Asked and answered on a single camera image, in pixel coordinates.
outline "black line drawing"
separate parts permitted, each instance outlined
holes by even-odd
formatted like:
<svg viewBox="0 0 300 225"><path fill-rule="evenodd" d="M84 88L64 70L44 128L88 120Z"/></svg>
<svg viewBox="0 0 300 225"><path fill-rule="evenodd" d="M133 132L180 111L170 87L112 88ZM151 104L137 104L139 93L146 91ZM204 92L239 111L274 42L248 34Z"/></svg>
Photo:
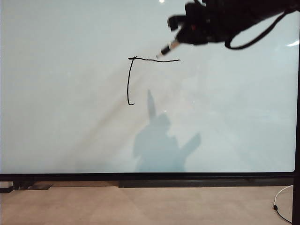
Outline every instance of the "black line drawing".
<svg viewBox="0 0 300 225"><path fill-rule="evenodd" d="M134 105L134 103L130 103L130 101L129 101L129 81L130 81L131 69L132 69L132 66L133 66L133 62L135 60L153 61L153 62L176 62L176 61L180 61L180 60L168 60L168 61L149 60L149 59L138 58L137 56L134 56L134 57L128 58L128 59L131 60L131 65L130 65L129 74L128 74L128 82L127 82L127 102L128 102L128 105Z"/></svg>

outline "whiteboard frame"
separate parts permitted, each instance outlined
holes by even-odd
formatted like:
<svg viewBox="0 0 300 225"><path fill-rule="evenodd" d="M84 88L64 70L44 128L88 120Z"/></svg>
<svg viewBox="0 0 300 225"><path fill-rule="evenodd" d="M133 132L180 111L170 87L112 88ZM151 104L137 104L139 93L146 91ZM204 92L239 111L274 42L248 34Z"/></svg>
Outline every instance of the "whiteboard frame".
<svg viewBox="0 0 300 225"><path fill-rule="evenodd" d="M293 172L132 172L132 173L0 173L0 181L102 181L102 180L203 180L203 179L299 179L300 176L300 48L296 155Z"/></svg>

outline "black stand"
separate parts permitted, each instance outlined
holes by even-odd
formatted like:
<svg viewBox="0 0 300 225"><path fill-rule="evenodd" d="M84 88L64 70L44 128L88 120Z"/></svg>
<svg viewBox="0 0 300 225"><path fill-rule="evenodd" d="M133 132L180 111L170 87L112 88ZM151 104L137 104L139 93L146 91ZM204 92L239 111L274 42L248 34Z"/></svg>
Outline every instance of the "black stand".
<svg viewBox="0 0 300 225"><path fill-rule="evenodd" d="M300 224L300 176L294 178L294 193L292 202L292 224Z"/></svg>

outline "black wire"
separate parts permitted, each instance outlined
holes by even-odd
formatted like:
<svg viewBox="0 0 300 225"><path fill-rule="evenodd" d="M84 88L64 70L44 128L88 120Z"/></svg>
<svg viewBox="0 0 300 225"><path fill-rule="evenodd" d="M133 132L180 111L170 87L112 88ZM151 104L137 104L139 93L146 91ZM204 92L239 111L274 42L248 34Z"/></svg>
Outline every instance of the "black wire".
<svg viewBox="0 0 300 225"><path fill-rule="evenodd" d="M287 220L286 218L284 218L284 217L278 212L278 206L277 206L277 205L274 205L274 210L276 211L277 215L280 216L280 218L282 218L284 221L286 221L286 222L292 224L291 221L289 221L289 220Z"/></svg>

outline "black cable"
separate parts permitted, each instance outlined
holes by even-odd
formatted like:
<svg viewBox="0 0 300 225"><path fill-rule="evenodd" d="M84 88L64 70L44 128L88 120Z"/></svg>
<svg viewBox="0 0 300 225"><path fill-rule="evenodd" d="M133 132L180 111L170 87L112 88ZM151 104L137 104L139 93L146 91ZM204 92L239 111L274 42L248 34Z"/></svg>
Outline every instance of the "black cable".
<svg viewBox="0 0 300 225"><path fill-rule="evenodd" d="M269 34L274 27L277 25L277 23L280 22L287 14L292 13L294 10L292 9L287 9L282 15L280 15L263 33L261 33L258 37L256 37L254 40L250 41L249 43L242 45L242 46L237 46L237 47L231 47L231 42L233 41L232 37L231 39L225 41L225 47L232 49L232 50L241 50L250 47L251 45L254 45L256 42L260 41L263 39L267 34Z"/></svg>
<svg viewBox="0 0 300 225"><path fill-rule="evenodd" d="M287 220L286 218L284 218L284 217L278 212L278 206L277 206L277 205L274 205L273 209L276 211L277 215L280 216L280 218L282 218L284 221L286 221L286 222L292 224L291 221L289 221L289 220Z"/></svg>

